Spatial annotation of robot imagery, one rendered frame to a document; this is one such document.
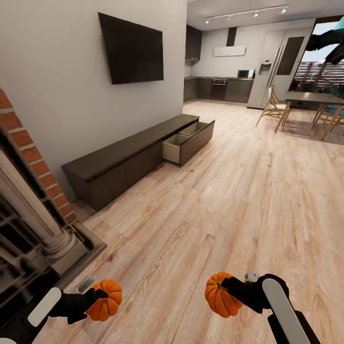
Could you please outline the pumpkin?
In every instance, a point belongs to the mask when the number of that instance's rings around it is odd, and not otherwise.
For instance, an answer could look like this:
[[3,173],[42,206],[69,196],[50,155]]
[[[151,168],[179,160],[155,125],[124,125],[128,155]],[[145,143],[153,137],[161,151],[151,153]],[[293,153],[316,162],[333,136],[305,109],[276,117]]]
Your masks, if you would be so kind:
[[229,279],[232,276],[233,275],[230,273],[225,273],[223,271],[218,274],[213,274],[207,281],[206,290],[204,292],[205,299],[211,310],[223,318],[236,316],[238,314],[238,309],[244,305],[243,302],[231,295],[227,291],[227,288],[221,286],[225,278]]
[[85,313],[90,315],[93,321],[104,322],[118,312],[123,297],[122,287],[115,280],[104,279],[93,288],[95,291],[103,290],[108,294],[108,298],[98,299]]

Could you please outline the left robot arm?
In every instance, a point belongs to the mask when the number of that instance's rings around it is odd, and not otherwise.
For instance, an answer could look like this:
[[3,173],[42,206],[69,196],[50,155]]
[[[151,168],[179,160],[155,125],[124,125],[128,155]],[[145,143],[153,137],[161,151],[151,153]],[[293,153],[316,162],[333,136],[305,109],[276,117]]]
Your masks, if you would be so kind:
[[68,324],[87,318],[85,311],[91,305],[98,299],[108,298],[108,294],[101,289],[95,291],[90,288],[83,294],[95,280],[94,275],[87,275],[72,289],[71,294],[65,294],[62,289],[53,286],[38,291],[30,302],[0,329],[0,344],[32,344],[49,315],[67,317]]

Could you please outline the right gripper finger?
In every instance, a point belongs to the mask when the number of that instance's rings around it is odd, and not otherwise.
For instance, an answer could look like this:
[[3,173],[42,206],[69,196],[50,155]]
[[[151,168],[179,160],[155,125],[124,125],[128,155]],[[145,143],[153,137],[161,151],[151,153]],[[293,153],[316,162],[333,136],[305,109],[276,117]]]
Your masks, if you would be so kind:
[[230,283],[230,279],[231,278],[225,278],[224,280],[223,280],[223,282],[221,283],[221,286],[223,287],[223,288],[227,288],[228,289],[228,287],[229,287],[229,283]]

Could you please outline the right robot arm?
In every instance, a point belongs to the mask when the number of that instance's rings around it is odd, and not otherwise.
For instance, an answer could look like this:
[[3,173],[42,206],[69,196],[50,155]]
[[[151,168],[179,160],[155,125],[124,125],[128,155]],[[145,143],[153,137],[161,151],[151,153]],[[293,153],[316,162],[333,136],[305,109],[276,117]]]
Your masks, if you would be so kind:
[[260,276],[252,270],[244,282],[235,277],[225,278],[223,288],[257,313],[271,309],[268,317],[277,344],[321,344],[302,312],[294,310],[289,300],[289,288],[283,279],[273,274]]

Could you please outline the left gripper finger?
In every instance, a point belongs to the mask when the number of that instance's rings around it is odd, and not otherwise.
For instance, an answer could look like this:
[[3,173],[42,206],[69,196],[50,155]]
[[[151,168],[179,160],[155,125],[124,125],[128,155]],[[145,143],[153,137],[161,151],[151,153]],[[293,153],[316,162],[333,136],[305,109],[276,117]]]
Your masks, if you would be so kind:
[[83,320],[83,319],[85,319],[85,318],[87,318],[87,314],[86,314],[86,313],[84,313],[81,317],[79,317],[79,318],[76,320],[76,322],[77,322],[77,321],[80,321],[80,320]]
[[98,299],[101,299],[101,298],[108,298],[108,294],[106,292],[104,292],[103,290],[101,290],[101,289],[98,289],[95,292],[95,295],[96,295],[96,301]]

